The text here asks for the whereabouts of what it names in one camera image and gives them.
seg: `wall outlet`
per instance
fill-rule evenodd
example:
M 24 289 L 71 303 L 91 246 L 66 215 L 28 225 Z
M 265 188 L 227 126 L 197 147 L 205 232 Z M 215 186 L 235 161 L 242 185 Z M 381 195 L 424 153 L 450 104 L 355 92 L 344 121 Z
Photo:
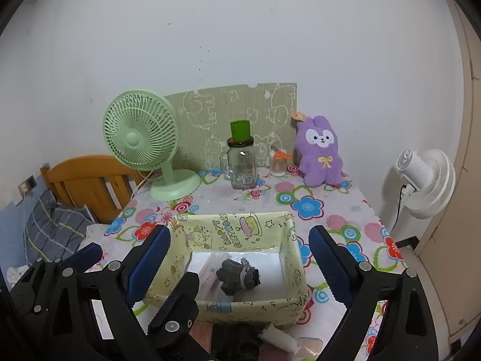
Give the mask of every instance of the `wall outlet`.
M 25 196 L 31 191 L 31 189 L 28 183 L 25 181 L 18 185 L 18 191 L 20 192 L 22 198 L 25 198 Z
M 30 175 L 30 177 L 25 181 L 30 188 L 30 191 L 32 191 L 36 186 L 37 186 L 37 181 L 33 177 L 33 175 Z

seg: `jar lid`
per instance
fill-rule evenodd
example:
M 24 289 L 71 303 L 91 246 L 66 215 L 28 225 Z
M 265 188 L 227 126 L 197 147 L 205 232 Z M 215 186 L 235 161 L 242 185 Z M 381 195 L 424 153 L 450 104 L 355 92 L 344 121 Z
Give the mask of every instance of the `jar lid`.
M 251 123 L 249 121 L 231 122 L 230 132 L 234 141 L 247 141 L 251 137 Z
M 230 147 L 230 148 L 244 148 L 244 147 L 248 147 L 250 145 L 254 145 L 254 137 L 249 137 L 248 140 L 245 140 L 245 141 L 235 141 L 231 138 L 229 138 L 227 140 L 227 145 Z

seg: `fan grille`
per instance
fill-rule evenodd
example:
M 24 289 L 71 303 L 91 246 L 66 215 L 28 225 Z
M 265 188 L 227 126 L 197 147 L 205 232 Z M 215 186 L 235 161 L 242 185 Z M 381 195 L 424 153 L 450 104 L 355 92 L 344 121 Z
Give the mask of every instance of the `fan grille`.
M 121 163 L 133 169 L 153 170 L 174 157 L 179 126 L 167 99 L 144 91 L 128 91 L 107 108 L 103 136 Z

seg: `orange lid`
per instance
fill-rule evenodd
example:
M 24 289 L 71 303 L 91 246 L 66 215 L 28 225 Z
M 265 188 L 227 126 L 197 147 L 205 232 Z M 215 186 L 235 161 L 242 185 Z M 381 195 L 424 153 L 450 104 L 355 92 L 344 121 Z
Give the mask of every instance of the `orange lid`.
M 276 150 L 274 152 L 274 160 L 290 160 L 293 157 L 282 150 Z

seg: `blue wall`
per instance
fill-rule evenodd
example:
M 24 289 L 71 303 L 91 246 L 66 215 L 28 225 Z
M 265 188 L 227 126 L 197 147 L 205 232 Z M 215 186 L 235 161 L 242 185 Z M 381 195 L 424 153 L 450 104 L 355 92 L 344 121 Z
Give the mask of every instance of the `blue wall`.
M 25 221 L 30 216 L 40 195 L 46 190 L 42 176 L 35 179 L 37 186 L 17 206 L 12 201 L 0 210 L 0 267 L 3 277 L 7 278 L 7 269 L 26 264 L 25 245 L 23 244 L 23 205 L 25 204 Z

